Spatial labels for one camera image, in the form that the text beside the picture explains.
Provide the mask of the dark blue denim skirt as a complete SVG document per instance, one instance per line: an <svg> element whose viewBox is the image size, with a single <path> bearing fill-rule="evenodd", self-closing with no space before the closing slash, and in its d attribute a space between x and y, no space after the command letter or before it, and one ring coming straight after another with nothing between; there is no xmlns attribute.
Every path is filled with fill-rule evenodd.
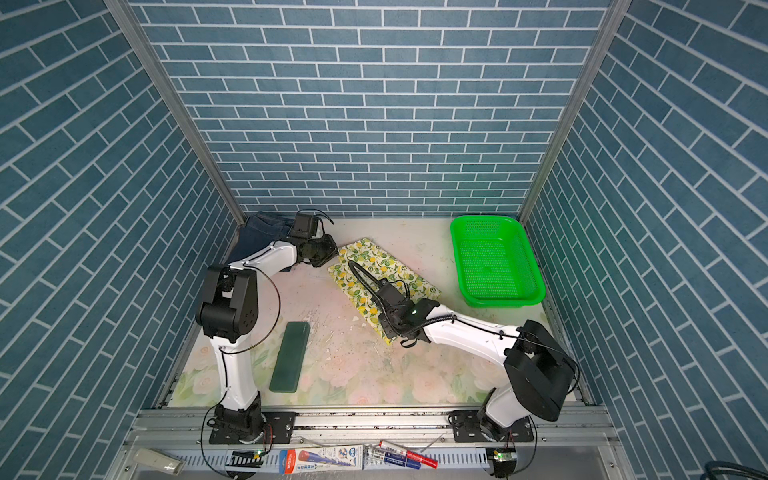
<svg viewBox="0 0 768 480"><path fill-rule="evenodd" d="M293 226L294 220L285 216L264 212L249 216L225 266L267 276L288 271L298 261L297 247L288 241Z"/></svg>

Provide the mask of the yellow floral skirt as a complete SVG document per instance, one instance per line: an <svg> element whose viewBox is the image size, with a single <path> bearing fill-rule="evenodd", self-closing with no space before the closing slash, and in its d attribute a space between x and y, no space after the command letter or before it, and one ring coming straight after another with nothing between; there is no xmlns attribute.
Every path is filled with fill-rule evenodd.
<svg viewBox="0 0 768 480"><path fill-rule="evenodd" d="M362 238L339 248L339 262L331 265L328 272L341 289L341 291L353 303L363 319L373 327L377 334L387 344L392 343L383 328L383 322L379 319L382 308L376 304L372 294L350 271L348 263L356 262L368 275L360 274L367 285L378 291L379 284L393 283L402 294L409 293L411 299L418 301L422 298L438 300L441 290L425 280L411 268L406 266L385 249L374 243L370 238Z"/></svg>

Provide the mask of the green plastic basket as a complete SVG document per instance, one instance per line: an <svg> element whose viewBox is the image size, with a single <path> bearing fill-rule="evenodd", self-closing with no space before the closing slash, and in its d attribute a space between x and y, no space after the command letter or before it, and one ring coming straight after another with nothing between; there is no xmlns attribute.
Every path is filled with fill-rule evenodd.
<svg viewBox="0 0 768 480"><path fill-rule="evenodd" d="M506 216L465 215L450 225L459 290L474 308L541 303L546 286L523 226Z"/></svg>

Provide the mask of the dark green rectangular board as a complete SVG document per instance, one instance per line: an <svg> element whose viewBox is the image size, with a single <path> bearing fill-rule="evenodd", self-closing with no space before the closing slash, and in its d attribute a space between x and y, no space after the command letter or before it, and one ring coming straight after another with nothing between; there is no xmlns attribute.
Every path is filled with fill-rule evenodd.
<svg viewBox="0 0 768 480"><path fill-rule="evenodd" d="M305 321L286 325L269 384L271 392L297 391L310 331L311 326Z"/></svg>

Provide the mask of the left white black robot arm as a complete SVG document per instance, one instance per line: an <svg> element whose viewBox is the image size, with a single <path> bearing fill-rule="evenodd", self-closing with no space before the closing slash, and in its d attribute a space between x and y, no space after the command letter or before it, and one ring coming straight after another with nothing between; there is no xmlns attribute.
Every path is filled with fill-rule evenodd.
<svg viewBox="0 0 768 480"><path fill-rule="evenodd" d="M209 339L217 362L221 399L214 407L215 434L243 444L266 436L268 424L246 345L259 317L259 282L273 284L273 275L298 263L318 268L337 253L329 234L285 237L207 269L196 322Z"/></svg>

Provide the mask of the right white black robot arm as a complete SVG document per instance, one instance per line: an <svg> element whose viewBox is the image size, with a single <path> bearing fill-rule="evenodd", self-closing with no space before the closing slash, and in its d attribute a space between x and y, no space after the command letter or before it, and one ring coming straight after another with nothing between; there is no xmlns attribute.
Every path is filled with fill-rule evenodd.
<svg viewBox="0 0 768 480"><path fill-rule="evenodd" d="M506 439L513 424L528 417L559 419L579 368L541 323L493 324L427 298L376 304L387 338L447 345L504 369L507 383L492 388L476 414L477 427L488 440Z"/></svg>

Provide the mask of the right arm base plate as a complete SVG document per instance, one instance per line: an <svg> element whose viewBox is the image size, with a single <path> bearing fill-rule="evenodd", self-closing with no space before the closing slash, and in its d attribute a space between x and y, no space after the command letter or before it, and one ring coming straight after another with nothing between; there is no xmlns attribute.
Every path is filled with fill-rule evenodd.
<svg viewBox="0 0 768 480"><path fill-rule="evenodd" d="M453 410L447 419L456 443L517 443L534 440L532 424L527 418L517 420L509 427L502 427L480 411Z"/></svg>

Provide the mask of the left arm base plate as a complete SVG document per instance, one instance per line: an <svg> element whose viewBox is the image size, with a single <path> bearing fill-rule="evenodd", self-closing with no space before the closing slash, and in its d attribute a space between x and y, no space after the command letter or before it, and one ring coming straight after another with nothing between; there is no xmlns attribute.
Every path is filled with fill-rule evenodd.
<svg viewBox="0 0 768 480"><path fill-rule="evenodd" d="M212 445L285 445L293 435L296 414L290 411L218 414L206 421Z"/></svg>

